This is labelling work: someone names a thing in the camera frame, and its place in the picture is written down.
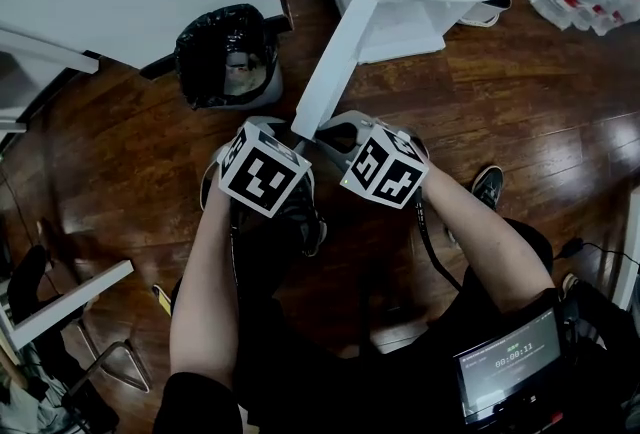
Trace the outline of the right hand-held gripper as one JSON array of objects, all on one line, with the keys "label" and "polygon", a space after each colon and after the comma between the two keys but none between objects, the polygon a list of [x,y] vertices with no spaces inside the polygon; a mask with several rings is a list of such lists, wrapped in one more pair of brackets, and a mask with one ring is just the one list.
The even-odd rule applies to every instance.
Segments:
[{"label": "right hand-held gripper", "polygon": [[426,161],[404,132],[394,132],[360,111],[338,114],[321,126],[322,133],[370,131],[360,146],[354,137],[315,136],[318,148],[345,173],[340,185],[366,199],[402,209],[428,173]]}]

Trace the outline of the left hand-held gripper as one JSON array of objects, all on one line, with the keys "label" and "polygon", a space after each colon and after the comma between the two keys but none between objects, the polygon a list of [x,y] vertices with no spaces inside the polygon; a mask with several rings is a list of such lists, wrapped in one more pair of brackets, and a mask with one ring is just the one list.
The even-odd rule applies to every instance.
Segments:
[{"label": "left hand-held gripper", "polygon": [[266,217],[273,217],[311,163],[276,136],[287,123],[252,116],[217,155],[219,188]]}]

